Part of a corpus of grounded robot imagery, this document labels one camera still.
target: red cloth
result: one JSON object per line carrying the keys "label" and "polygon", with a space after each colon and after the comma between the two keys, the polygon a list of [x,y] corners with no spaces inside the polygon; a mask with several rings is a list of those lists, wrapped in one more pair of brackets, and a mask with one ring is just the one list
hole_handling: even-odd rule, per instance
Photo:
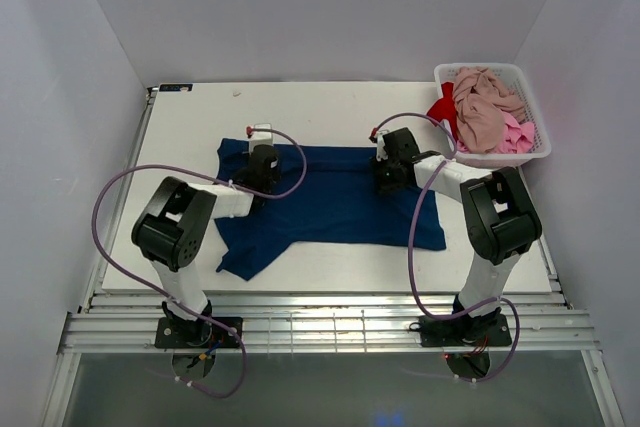
{"label": "red cloth", "polygon": [[442,122],[445,119],[448,120],[453,138],[458,140],[458,112],[456,111],[456,105],[453,103],[453,82],[442,84],[442,95],[443,97],[433,104],[427,115],[438,122]]}

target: laundry basket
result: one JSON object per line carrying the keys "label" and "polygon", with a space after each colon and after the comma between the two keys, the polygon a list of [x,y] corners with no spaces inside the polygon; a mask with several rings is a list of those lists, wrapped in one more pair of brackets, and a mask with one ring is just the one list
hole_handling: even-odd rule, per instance
{"label": "laundry basket", "polygon": [[[551,143],[547,135],[547,129],[542,121],[540,108],[536,103],[531,89],[527,85],[524,74],[519,67],[513,64],[497,64],[497,63],[458,63],[458,64],[440,64],[435,68],[435,78],[438,88],[438,96],[442,98],[442,84],[444,82],[453,82],[460,67],[489,67],[509,90],[518,94],[525,105],[525,117],[527,122],[533,122],[536,125],[536,136],[533,142],[533,148],[527,154],[465,154],[459,152],[456,154],[456,160],[462,164],[472,167],[482,167],[485,169],[496,169],[500,167],[517,167],[528,162],[531,159],[546,157],[551,153]],[[444,122],[449,131],[451,127],[447,121]]]}

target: blue cloth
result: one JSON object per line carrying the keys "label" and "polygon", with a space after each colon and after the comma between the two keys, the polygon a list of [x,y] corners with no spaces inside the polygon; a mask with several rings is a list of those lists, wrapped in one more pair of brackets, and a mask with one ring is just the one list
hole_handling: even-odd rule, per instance
{"label": "blue cloth", "polygon": [[[276,192],[295,184],[302,170],[292,145],[277,145],[282,180]],[[218,178],[228,180],[247,165],[247,142],[223,139]],[[282,200],[271,200],[247,217],[216,219],[229,251],[217,271],[251,279],[297,241],[406,246],[419,189],[379,196],[369,165],[375,148],[303,147],[307,177]],[[428,192],[416,231],[416,247],[444,250],[435,196]]]}

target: pink cloth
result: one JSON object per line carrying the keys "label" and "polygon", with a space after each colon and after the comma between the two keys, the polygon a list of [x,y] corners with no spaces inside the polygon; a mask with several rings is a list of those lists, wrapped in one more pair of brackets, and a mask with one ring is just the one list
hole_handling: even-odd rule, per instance
{"label": "pink cloth", "polygon": [[[502,142],[492,150],[491,154],[526,154],[533,147],[533,139],[536,136],[536,126],[533,122],[519,124],[515,117],[502,111],[504,118],[504,130]],[[458,150],[469,153],[467,146],[458,140]]]}
{"label": "pink cloth", "polygon": [[493,152],[502,142],[504,117],[525,120],[522,100],[487,67],[462,67],[453,86],[458,113],[458,135],[474,154]]}

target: clothes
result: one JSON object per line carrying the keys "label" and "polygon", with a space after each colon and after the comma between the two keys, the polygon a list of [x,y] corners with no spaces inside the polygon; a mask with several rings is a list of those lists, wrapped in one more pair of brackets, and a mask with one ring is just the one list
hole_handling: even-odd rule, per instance
{"label": "clothes", "polygon": [[453,101],[458,113],[458,136],[474,154],[492,152],[502,142],[505,123],[501,112],[524,120],[524,102],[486,67],[460,69],[453,86]]}
{"label": "clothes", "polygon": [[[277,149],[282,180],[276,192],[284,192],[298,179],[302,161],[291,145],[278,145]],[[378,196],[369,164],[375,148],[303,149],[308,172],[295,193],[268,200],[247,217],[216,219],[220,236],[229,248],[218,271],[224,269],[249,280],[297,241],[407,245],[419,189]],[[246,151],[247,142],[224,139],[218,149],[218,178],[227,180],[245,166],[242,153]],[[433,192],[427,194],[420,213],[416,246],[446,248]]]}
{"label": "clothes", "polygon": [[436,100],[427,115],[438,122],[448,120],[453,138],[458,140],[458,114],[453,103],[453,82],[442,84],[442,98]]}
{"label": "clothes", "polygon": [[[519,124],[513,115],[502,112],[504,117],[504,131],[502,142],[493,149],[492,154],[526,154],[533,147],[536,135],[536,126],[533,122]],[[458,150],[468,153],[469,149],[465,144],[458,141]]]}

